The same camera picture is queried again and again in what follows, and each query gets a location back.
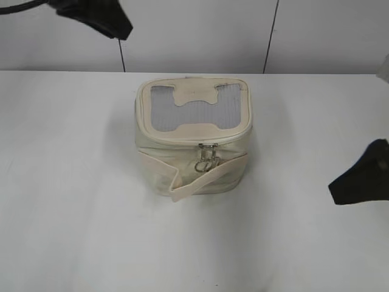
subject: zipper pull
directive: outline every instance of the zipper pull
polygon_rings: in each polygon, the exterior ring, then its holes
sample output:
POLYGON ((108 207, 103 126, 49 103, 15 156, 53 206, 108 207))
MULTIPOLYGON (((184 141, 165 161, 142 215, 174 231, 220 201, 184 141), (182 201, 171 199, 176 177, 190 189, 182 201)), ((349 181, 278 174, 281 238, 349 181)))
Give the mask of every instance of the zipper pull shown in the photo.
POLYGON ((209 172, 220 163, 220 157, 216 155, 217 143, 212 145, 199 144, 201 150, 200 160, 194 166, 197 172, 209 172))

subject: bag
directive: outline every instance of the bag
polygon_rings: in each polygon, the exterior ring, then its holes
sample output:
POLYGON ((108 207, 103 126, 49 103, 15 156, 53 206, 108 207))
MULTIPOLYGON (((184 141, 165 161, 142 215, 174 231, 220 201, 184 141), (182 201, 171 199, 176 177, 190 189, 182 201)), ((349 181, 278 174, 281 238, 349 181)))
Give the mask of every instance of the bag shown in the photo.
POLYGON ((146 179, 174 202, 234 188, 247 164, 252 107, 234 78, 155 80, 136 98, 136 145, 146 179))

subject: white table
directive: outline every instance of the white table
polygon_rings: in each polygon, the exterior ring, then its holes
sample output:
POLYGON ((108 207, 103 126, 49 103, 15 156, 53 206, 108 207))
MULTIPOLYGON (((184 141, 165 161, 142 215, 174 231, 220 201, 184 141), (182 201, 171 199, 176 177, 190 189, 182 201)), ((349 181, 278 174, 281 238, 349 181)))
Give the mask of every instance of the white table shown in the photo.
POLYGON ((174 204, 138 172, 133 104, 181 76, 0 72, 0 291, 388 291, 389 204, 336 206, 327 185, 389 137, 389 85, 238 75, 247 173, 174 204))

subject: gray mesh panel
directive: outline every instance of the gray mesh panel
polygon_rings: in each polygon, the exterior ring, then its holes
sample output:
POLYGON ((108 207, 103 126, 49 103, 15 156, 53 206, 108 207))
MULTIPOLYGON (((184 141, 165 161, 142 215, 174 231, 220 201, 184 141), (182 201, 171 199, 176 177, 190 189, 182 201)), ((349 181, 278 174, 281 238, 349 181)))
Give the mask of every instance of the gray mesh panel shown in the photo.
POLYGON ((203 100, 174 104, 174 88, 151 87, 151 125, 161 132, 174 131, 185 123, 213 123, 220 129, 237 127, 241 122, 241 89, 239 84, 221 85, 218 102, 211 105, 203 100))

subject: handle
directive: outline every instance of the handle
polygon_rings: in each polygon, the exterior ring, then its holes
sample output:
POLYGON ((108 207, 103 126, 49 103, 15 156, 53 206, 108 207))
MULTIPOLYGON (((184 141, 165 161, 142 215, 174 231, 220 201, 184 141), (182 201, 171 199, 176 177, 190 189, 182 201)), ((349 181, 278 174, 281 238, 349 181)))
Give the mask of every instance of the handle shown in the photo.
POLYGON ((199 189, 206 186, 207 184, 216 181, 217 179, 221 178, 225 174, 234 171, 234 169, 238 169, 242 166, 245 166, 248 160, 247 154, 234 158, 211 169, 209 172, 203 174, 202 176, 200 176, 190 184, 181 186, 182 184, 181 176, 179 175, 179 170, 176 167, 166 164, 163 161, 158 160, 149 155, 146 155, 142 152, 140 152, 140 155, 143 163, 149 169, 153 169, 155 172, 161 174, 164 173, 164 174, 173 175, 174 173, 174 178, 167 190, 167 193, 169 196, 171 196, 173 202, 177 202, 181 199, 191 196, 194 193, 196 193, 199 189))

